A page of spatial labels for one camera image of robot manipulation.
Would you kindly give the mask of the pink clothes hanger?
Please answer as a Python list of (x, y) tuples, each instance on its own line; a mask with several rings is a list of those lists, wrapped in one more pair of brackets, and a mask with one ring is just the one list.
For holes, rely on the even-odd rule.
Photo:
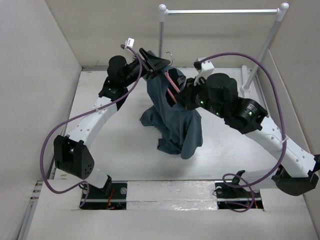
[[(165, 53), (170, 55), (171, 60), (170, 60), (169, 66), (172, 66), (172, 65), (173, 65), (173, 55), (172, 55), (169, 51), (166, 51)], [(175, 82), (174, 82), (174, 81), (172, 80), (172, 78), (170, 77), (169, 72), (166, 71), (166, 72), (164, 73), (164, 75), (166, 76), (167, 80), (169, 81), (169, 83), (171, 84), (171, 86), (173, 87), (173, 89), (174, 89), (177, 93), (179, 93), (179, 92), (180, 92), (180, 89), (178, 88), (178, 86), (175, 84)], [(170, 97), (172, 98), (172, 100), (174, 101), (174, 103), (177, 104), (178, 101), (176, 100), (175, 95), (172, 93), (172, 91), (168, 88), (168, 89), (167, 89), (167, 92), (168, 92), (168, 94), (170, 95)]]

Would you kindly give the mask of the blue t shirt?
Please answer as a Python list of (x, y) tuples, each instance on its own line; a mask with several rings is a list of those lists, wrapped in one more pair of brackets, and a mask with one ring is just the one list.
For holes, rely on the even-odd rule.
[(157, 149), (169, 155), (179, 155), (186, 160), (203, 145), (202, 117), (197, 110), (187, 110), (176, 103), (171, 93), (175, 89), (165, 76), (168, 73), (178, 88), (187, 80), (177, 68), (167, 66), (153, 79), (146, 81), (147, 93), (153, 106), (144, 111), (140, 122), (144, 127), (155, 127), (161, 133)]

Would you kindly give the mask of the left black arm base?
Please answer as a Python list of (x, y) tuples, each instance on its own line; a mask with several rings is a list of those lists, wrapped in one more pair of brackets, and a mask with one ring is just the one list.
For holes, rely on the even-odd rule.
[(126, 210), (127, 209), (127, 181), (113, 181), (108, 178), (104, 188), (97, 188), (81, 184), (82, 190), (80, 209), (82, 210)]

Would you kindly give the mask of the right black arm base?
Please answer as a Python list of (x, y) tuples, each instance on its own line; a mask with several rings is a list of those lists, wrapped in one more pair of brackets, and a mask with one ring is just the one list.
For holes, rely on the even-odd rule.
[(249, 209), (263, 210), (261, 193), (244, 188), (230, 187), (224, 181), (216, 181), (212, 195), (216, 197), (218, 210), (244, 213)]

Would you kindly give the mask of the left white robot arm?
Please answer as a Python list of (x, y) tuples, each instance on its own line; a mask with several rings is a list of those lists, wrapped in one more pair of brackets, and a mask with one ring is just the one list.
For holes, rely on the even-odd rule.
[(67, 135), (58, 135), (53, 142), (55, 166), (94, 187), (95, 194), (107, 198), (111, 194), (112, 179), (95, 166), (90, 147), (102, 127), (124, 104), (128, 86), (140, 78), (157, 76), (170, 65), (170, 60), (155, 56), (151, 51), (139, 49), (133, 62), (127, 63), (121, 55), (108, 63), (107, 77), (98, 93), (92, 113), (84, 116)]

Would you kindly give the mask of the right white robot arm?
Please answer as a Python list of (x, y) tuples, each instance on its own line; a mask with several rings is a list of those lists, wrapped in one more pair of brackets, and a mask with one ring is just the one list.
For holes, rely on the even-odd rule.
[(234, 177), (231, 191), (242, 197), (252, 189), (279, 189), (291, 196), (300, 196), (316, 188), (320, 167), (319, 157), (314, 156), (287, 136), (282, 136), (268, 112), (255, 100), (238, 96), (237, 81), (227, 74), (215, 73), (199, 85), (193, 79), (176, 94), (176, 100), (187, 110), (203, 108), (220, 117), (224, 123), (262, 146), (280, 165), (270, 176), (257, 182), (268, 170), (237, 172), (243, 179)]

